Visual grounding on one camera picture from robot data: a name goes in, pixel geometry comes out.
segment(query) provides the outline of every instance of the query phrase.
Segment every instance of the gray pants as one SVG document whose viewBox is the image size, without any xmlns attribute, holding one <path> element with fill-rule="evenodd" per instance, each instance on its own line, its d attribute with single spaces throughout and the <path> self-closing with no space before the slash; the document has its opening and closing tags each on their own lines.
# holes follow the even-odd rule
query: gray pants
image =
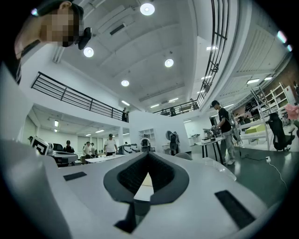
<svg viewBox="0 0 299 239">
<path fill-rule="evenodd" d="M 228 154 L 230 159 L 235 159 L 235 147 L 233 143 L 233 129 L 231 129 L 228 132 L 222 133 L 222 137 L 225 138 L 225 140 L 221 141 L 220 145 L 220 152 L 223 158 L 223 161 L 225 161 L 225 154 L 226 149 L 228 149 Z"/>
</svg>

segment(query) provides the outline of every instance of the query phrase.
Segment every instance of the white cable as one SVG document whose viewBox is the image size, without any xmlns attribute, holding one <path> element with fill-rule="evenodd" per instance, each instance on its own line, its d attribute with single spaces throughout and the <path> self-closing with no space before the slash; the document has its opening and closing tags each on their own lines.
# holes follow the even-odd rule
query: white cable
<svg viewBox="0 0 299 239">
<path fill-rule="evenodd" d="M 269 165 L 271 165 L 272 167 L 274 167 L 276 170 L 277 170 L 277 172 L 279 173 L 279 175 L 280 175 L 280 179 L 281 179 L 281 181 L 283 181 L 284 182 L 284 184 L 285 184 L 285 188 L 286 188 L 286 190 L 288 190 L 288 188 L 287 188 L 287 186 L 286 186 L 286 183 L 285 183 L 285 181 L 282 179 L 282 177 L 281 177 L 281 174 L 280 174 L 280 172 L 279 172 L 279 170 L 274 166 L 274 165 L 272 165 L 272 164 L 270 164 L 270 163 L 268 163 Z"/>
</svg>

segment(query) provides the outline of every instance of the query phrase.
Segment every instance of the black table leg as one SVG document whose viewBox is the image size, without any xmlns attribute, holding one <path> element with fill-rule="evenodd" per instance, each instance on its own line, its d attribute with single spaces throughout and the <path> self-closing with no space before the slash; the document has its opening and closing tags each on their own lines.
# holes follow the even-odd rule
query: black table leg
<svg viewBox="0 0 299 239">
<path fill-rule="evenodd" d="M 218 153 L 219 153 L 219 157 L 220 157 L 220 162 L 221 162 L 221 164 L 223 164 L 223 159 L 222 159 L 222 155 L 221 155 L 221 151 L 220 151 L 218 142 L 216 142 L 216 145 L 217 145 L 217 148 L 218 148 Z"/>
<path fill-rule="evenodd" d="M 206 147 L 206 145 L 205 145 L 205 147 Z M 206 157 L 207 157 L 207 149 L 206 149 Z"/>
<path fill-rule="evenodd" d="M 215 146 L 214 146 L 214 144 L 213 144 L 213 149 L 214 149 L 214 153 L 215 153 L 216 161 L 218 162 L 218 160 L 217 160 L 217 154 L 216 154 L 216 150 L 215 150 Z"/>
</svg>

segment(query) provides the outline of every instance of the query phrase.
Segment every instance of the shoe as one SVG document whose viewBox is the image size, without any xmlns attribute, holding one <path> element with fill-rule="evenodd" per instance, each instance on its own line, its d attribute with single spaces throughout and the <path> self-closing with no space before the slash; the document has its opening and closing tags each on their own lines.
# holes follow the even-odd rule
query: shoe
<svg viewBox="0 0 299 239">
<path fill-rule="evenodd" d="M 232 165 L 234 162 L 235 162 L 234 159 L 230 159 L 230 160 L 228 161 L 228 165 Z"/>
</svg>

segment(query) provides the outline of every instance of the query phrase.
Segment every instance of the office chair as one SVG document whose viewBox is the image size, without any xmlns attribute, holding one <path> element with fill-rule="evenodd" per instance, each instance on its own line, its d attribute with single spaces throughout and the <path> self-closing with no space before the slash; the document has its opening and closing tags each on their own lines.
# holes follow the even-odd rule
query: office chair
<svg viewBox="0 0 299 239">
<path fill-rule="evenodd" d="M 290 148 L 287 148 L 287 145 L 291 145 L 292 141 L 295 139 L 295 135 L 292 134 L 295 128 L 289 131 L 289 134 L 291 135 L 285 135 L 282 121 L 278 117 L 278 114 L 276 112 L 270 114 L 270 119 L 268 121 L 268 124 L 274 135 L 273 145 L 276 151 L 279 150 L 284 151 L 285 148 L 287 151 L 289 151 Z"/>
</svg>

